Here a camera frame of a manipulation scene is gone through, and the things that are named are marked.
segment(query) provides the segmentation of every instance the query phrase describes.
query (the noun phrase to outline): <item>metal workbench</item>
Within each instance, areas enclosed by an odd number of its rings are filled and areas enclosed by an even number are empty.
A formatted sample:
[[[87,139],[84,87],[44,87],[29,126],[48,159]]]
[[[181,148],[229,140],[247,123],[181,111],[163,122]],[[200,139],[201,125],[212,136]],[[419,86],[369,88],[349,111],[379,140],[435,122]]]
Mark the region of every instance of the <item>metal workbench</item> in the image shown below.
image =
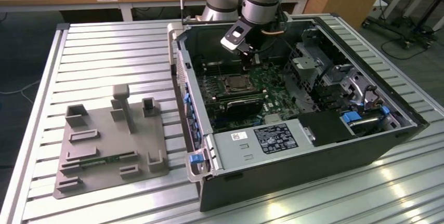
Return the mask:
[[[168,64],[171,21],[72,24],[56,32],[0,223],[443,222],[443,107],[340,18],[321,18],[431,122],[415,140],[369,166],[201,213],[184,168],[185,144]],[[147,97],[161,102],[171,172],[56,200],[65,106],[111,106],[112,85],[121,83],[131,87],[129,102]]]

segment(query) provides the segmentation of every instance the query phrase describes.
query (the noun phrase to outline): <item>white label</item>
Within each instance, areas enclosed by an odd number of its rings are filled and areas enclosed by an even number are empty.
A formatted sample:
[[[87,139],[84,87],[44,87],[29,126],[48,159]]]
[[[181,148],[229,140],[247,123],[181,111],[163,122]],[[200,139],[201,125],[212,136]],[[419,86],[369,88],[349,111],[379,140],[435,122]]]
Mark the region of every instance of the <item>white label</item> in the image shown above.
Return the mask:
[[[97,0],[99,2],[117,2],[119,0]]]
[[[233,134],[231,134],[231,138],[233,139],[233,141],[237,141],[237,140],[245,139],[245,138],[248,138],[248,137],[247,137],[247,132],[237,132],[237,133],[233,133]]]

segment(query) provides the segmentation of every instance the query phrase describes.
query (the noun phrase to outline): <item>desk leg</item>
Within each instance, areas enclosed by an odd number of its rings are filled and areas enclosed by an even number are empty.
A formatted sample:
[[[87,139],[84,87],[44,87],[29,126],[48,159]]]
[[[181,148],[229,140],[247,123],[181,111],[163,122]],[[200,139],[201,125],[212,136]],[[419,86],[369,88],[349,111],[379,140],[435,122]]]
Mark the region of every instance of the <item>desk leg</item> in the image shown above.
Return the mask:
[[[124,21],[132,21],[132,13],[131,13],[132,3],[120,3],[119,7],[123,13]]]
[[[308,0],[297,0],[295,3],[292,15],[301,15],[304,13],[305,5]]]

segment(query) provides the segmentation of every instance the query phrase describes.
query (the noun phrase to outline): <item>circuit board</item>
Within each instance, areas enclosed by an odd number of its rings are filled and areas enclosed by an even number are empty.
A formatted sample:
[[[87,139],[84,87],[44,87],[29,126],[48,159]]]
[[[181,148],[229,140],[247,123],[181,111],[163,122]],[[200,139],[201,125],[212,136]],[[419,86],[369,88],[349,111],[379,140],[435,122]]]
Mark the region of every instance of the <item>circuit board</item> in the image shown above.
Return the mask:
[[[285,89],[283,68],[265,63],[245,75],[220,74],[197,78],[205,109],[215,133],[287,120],[299,114]],[[237,117],[227,117],[231,104],[249,102]]]

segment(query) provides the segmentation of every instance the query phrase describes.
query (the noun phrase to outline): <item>power supply label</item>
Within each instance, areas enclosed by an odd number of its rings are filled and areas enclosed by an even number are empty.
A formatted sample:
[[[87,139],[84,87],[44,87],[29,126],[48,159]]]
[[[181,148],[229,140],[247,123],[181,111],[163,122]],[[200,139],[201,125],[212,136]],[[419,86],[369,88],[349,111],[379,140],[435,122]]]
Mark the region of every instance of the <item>power supply label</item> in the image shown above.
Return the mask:
[[[255,134],[265,154],[289,150],[297,143],[287,124],[279,124],[255,129]]]

